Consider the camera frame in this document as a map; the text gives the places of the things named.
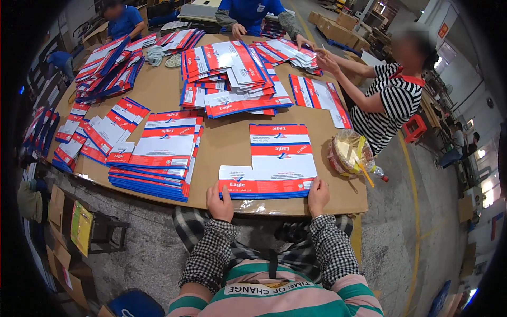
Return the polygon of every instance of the large cardboard table surface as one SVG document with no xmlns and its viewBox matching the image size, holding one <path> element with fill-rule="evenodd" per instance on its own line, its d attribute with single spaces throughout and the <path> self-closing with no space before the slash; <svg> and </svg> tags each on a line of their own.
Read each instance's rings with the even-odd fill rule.
<svg viewBox="0 0 507 317">
<path fill-rule="evenodd" d="M 196 47 L 231 40 L 229 36 L 222 34 L 206 34 L 197 43 Z M 250 44 L 252 41 L 265 41 L 266 38 L 243 37 L 243 40 L 245 43 Z M 288 62 L 275 66 L 275 71 L 292 100 L 294 100 L 294 95 L 288 80 L 289 74 L 333 82 L 336 88 L 339 88 L 334 78 L 328 76 L 320 78 L 309 75 L 292 68 Z M 92 105 L 85 118 L 91 119 L 97 115 L 103 118 L 121 97 L 132 98 L 143 106 L 148 107 L 152 113 L 180 110 L 180 82 L 181 74 L 179 68 L 168 69 L 163 66 L 163 63 L 158 67 L 152 67 L 146 63 L 141 68 L 135 81 L 135 86 L 131 91 L 118 97 L 109 98 L 100 104 Z M 60 113 L 60 125 L 65 124 L 66 117 L 70 113 L 71 106 L 68 105 L 68 99 L 74 93 L 75 84 L 72 84 L 56 108 L 56 111 Z M 338 93 L 342 102 L 344 102 L 340 89 L 338 89 Z M 128 142 L 137 143 L 139 141 L 147 119 L 148 117 L 146 116 L 129 137 Z M 317 173 L 329 183 L 330 187 L 331 200 L 325 207 L 325 212 L 328 214 L 359 214 L 368 210 L 364 179 L 359 178 L 349 181 L 339 176 L 330 166 L 327 159 L 329 143 L 337 132 L 331 121 L 329 111 L 298 105 L 282 109 L 275 117 L 240 113 L 218 119 L 204 119 L 204 132 L 199 152 L 197 153 L 187 203 L 115 187 L 107 180 L 108 168 L 84 156 L 78 157 L 74 174 L 104 187 L 133 196 L 169 204 L 206 209 L 206 189 L 212 186 L 218 179 L 220 165 L 251 166 L 248 129 L 250 123 L 305 124 L 308 127 L 310 135 Z M 51 162 L 53 153 L 58 145 L 59 142 L 52 141 L 47 157 L 49 162 Z M 242 200 L 234 201 L 234 204 L 235 211 L 240 213 L 282 216 L 309 215 L 306 198 Z"/>
</svg>

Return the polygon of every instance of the pallet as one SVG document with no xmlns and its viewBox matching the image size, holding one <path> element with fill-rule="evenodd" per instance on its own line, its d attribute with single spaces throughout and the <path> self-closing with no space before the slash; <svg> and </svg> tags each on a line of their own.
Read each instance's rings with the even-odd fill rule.
<svg viewBox="0 0 507 317">
<path fill-rule="evenodd" d="M 357 56 L 361 57 L 361 53 L 360 53 L 360 52 L 357 52 L 356 50 L 351 49 L 350 47 L 345 46 L 345 45 L 343 45 L 343 44 L 341 44 L 341 43 L 338 43 L 338 42 L 336 42 L 336 41 L 333 41 L 333 40 L 331 40 L 331 39 L 328 39 L 327 37 L 325 37 L 324 33 L 322 33 L 322 31 L 320 31 L 320 30 L 318 29 L 318 27 L 317 27 L 317 26 L 315 27 L 315 29 L 317 30 L 317 32 L 318 32 L 320 35 L 322 35 L 322 37 L 323 37 L 323 38 L 325 38 L 325 41 L 326 41 L 329 45 L 331 45 L 331 46 L 337 46 L 337 47 L 341 48 L 341 49 L 342 49 L 342 50 L 344 50 L 344 51 L 349 51 L 349 52 L 352 52 L 352 53 L 354 53 L 355 55 L 357 55 Z"/>
<path fill-rule="evenodd" d="M 340 13 L 340 10 L 338 10 L 338 8 L 336 6 L 326 6 L 326 5 L 320 5 L 320 6 L 326 10 L 331 11 L 331 12 Z"/>
</svg>

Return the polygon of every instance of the black and white striped shirt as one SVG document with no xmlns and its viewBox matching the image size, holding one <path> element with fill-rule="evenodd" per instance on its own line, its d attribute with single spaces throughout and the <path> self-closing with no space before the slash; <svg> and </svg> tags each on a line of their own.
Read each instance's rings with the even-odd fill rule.
<svg viewBox="0 0 507 317">
<path fill-rule="evenodd" d="M 352 108 L 354 129 L 364 135 L 375 154 L 379 154 L 404 123 L 413 116 L 421 102 L 424 80 L 402 76 L 403 67 L 397 63 L 373 66 L 377 77 L 366 92 L 370 97 L 380 92 L 384 113 L 363 112 Z"/>
</svg>

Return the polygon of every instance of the blue t-shirt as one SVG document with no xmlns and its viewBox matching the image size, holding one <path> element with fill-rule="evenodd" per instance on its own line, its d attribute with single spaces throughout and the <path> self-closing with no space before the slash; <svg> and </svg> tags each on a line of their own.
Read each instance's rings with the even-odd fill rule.
<svg viewBox="0 0 507 317">
<path fill-rule="evenodd" d="M 129 35 L 140 22 L 142 22 L 142 18 L 139 11 L 135 7 L 125 6 L 122 14 L 116 21 L 109 21 L 107 36 L 113 37 L 113 40 L 117 40 L 125 35 Z M 137 41 L 140 38 L 141 34 L 131 40 Z"/>
<path fill-rule="evenodd" d="M 72 57 L 72 55 L 67 52 L 56 51 L 48 57 L 48 63 L 52 63 L 56 67 L 62 69 L 64 68 L 65 63 L 67 63 L 69 57 Z"/>
<path fill-rule="evenodd" d="M 268 12 L 278 16 L 285 11 L 280 0 L 222 0 L 219 9 L 229 10 L 229 16 L 243 25 L 248 35 L 255 37 L 261 35 L 262 19 Z"/>
</svg>

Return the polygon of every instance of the plastic bottle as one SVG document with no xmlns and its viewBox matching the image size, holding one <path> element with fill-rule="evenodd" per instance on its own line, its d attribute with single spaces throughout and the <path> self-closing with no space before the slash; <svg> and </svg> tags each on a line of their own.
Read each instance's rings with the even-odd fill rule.
<svg viewBox="0 0 507 317">
<path fill-rule="evenodd" d="M 379 167 L 377 165 L 373 165 L 371 173 L 373 173 L 373 175 L 379 177 L 384 182 L 386 182 L 386 183 L 389 182 L 389 177 L 384 173 L 384 170 L 381 167 Z"/>
</svg>

